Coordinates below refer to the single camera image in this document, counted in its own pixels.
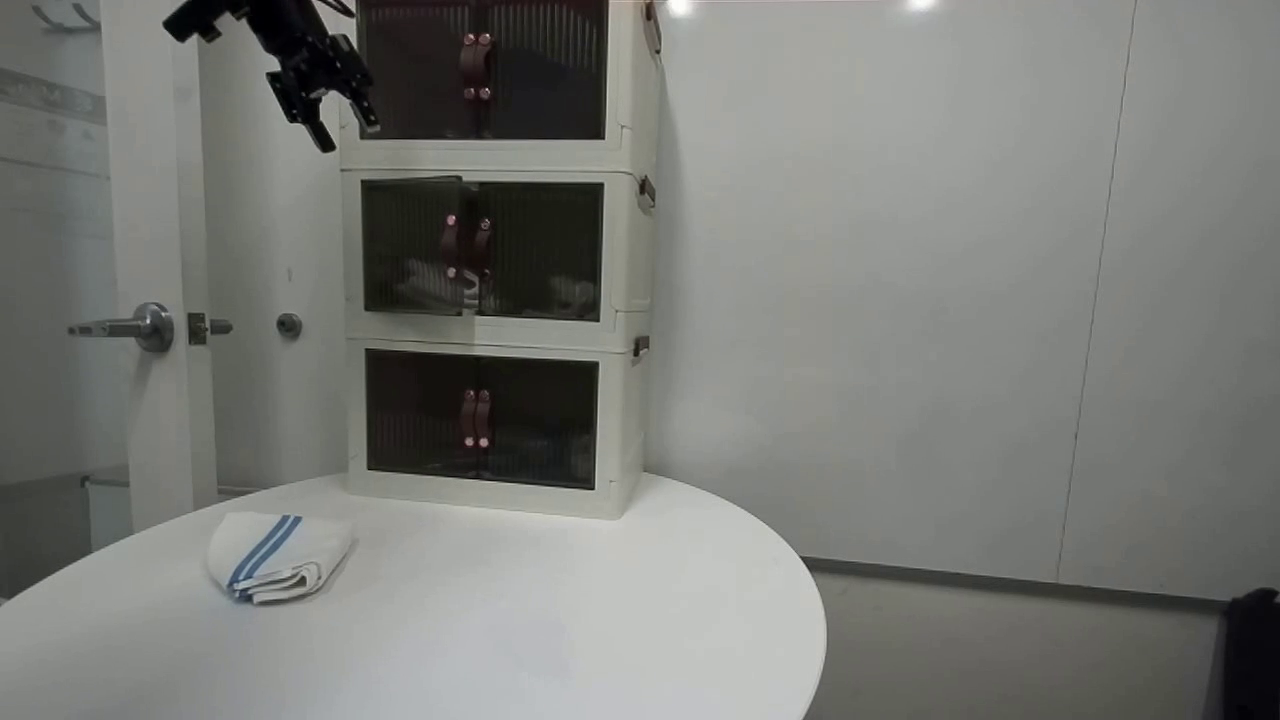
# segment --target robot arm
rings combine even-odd
[[[344,0],[320,0],[332,13],[353,17]],[[239,17],[251,38],[281,62],[268,71],[268,85],[293,126],[306,126],[320,151],[332,151],[332,138],[320,120],[320,101],[341,93],[362,129],[376,132],[376,107],[367,101],[372,75],[347,38],[330,38],[311,0],[185,0],[169,22],[171,41],[206,38],[210,45],[222,38],[218,22]]]

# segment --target blue stripe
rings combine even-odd
[[[236,571],[230,576],[230,591],[236,591],[245,567],[286,532],[286,524],[288,524],[288,515],[281,515],[281,522],[271,524],[271,532],[268,532],[263,540],[258,540],[250,556],[239,556]]]
[[[277,540],[250,566],[239,586],[250,586],[288,546],[288,537],[306,524],[302,515],[286,515],[286,522],[288,522],[288,529],[277,532]]]

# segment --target stacked storage box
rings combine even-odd
[[[618,515],[640,475],[662,27],[646,0],[362,0],[353,487]]]

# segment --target white round table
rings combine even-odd
[[[230,605],[223,514],[357,529],[330,591]],[[626,522],[397,503],[308,480],[103,548],[0,610],[12,720],[799,720],[827,651],[796,553],[649,475]]]

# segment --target white cloth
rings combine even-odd
[[[210,576],[236,605],[288,605],[320,591],[353,546],[337,522],[234,514],[210,540]]]

